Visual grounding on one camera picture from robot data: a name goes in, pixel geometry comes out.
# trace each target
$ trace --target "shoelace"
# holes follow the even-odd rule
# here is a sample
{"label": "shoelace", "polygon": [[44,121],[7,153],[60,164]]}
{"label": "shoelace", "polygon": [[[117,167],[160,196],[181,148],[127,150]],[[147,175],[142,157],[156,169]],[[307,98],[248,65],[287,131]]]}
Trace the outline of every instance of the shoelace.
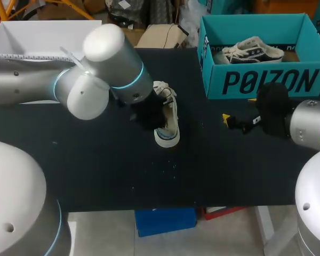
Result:
{"label": "shoelace", "polygon": [[225,56],[228,57],[239,57],[239,56],[245,56],[245,55],[249,55],[248,52],[244,51],[244,50],[240,50],[237,47],[233,46],[233,47],[225,47],[222,52],[225,54]]}
{"label": "shoelace", "polygon": [[161,94],[164,90],[169,90],[170,94],[166,96],[167,102],[164,102],[164,105],[169,104],[170,107],[172,107],[172,103],[175,100],[175,97],[177,96],[176,92],[169,87],[161,87],[161,86],[156,86],[154,87],[156,94]]}

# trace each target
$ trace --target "white sneaker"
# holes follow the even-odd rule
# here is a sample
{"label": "white sneaker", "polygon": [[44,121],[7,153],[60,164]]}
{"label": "white sneaker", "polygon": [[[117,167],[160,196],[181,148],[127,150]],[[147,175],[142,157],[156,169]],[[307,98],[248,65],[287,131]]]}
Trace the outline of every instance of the white sneaker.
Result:
{"label": "white sneaker", "polygon": [[178,144],[180,140],[180,131],[178,126],[178,112],[177,101],[175,97],[177,94],[165,82],[154,81],[153,89],[157,95],[167,98],[168,103],[164,106],[164,114],[166,117],[165,128],[158,128],[154,130],[154,137],[156,143],[163,148],[170,148]]}
{"label": "white sneaker", "polygon": [[250,37],[233,47],[226,47],[217,53],[216,64],[241,64],[261,62],[282,62],[284,51],[266,45],[258,36]]}

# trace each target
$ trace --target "white tile floor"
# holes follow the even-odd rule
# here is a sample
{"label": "white tile floor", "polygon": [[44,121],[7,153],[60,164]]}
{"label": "white tile floor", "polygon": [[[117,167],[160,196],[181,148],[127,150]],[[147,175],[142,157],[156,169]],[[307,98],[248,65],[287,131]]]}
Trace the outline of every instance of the white tile floor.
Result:
{"label": "white tile floor", "polygon": [[[288,206],[270,207],[274,228]],[[73,256],[263,256],[254,209],[248,208],[213,220],[199,220],[192,229],[138,237],[134,211],[70,213],[76,222]],[[280,256],[300,256],[291,242]]]}

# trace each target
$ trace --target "yellow object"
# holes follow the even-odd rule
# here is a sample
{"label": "yellow object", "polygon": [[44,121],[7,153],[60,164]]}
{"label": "yellow object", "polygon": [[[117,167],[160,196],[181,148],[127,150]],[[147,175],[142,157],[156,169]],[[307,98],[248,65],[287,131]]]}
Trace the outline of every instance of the yellow object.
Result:
{"label": "yellow object", "polygon": [[223,117],[223,123],[225,123],[225,125],[229,128],[227,119],[228,119],[230,116],[227,115],[227,114],[222,114],[222,117]]}
{"label": "yellow object", "polygon": [[[85,18],[87,18],[88,20],[94,20],[94,18],[91,15],[89,15],[85,11],[81,10],[78,6],[76,6],[75,4],[70,2],[69,0],[59,0],[59,1],[44,0],[44,1],[45,2],[51,2],[51,3],[66,4],[70,8],[74,9],[74,11],[78,12],[80,15],[82,15]],[[0,0],[0,18],[1,18],[1,21],[9,21],[9,20],[11,20],[13,17],[18,15],[22,11],[24,11],[27,8],[29,8],[30,6],[34,5],[36,3],[36,0],[30,0],[29,4],[27,4],[26,6],[24,6],[20,10],[16,11],[15,14],[10,15],[13,7],[15,6],[15,2],[16,2],[16,0],[10,0],[9,4],[7,6],[7,9],[5,10],[5,7],[4,7],[4,5],[2,4],[2,2]]]}

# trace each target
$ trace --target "black table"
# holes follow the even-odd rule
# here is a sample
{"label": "black table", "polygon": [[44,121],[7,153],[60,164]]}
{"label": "black table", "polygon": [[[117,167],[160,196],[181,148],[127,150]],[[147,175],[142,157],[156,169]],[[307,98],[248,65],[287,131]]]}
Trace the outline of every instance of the black table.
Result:
{"label": "black table", "polygon": [[260,128],[228,130],[222,113],[248,116],[254,107],[208,100],[196,49],[138,52],[153,79],[178,94],[175,148],[159,147],[114,102],[91,121],[60,104],[0,107],[0,141],[38,161],[64,210],[294,204],[297,177],[315,151]]}

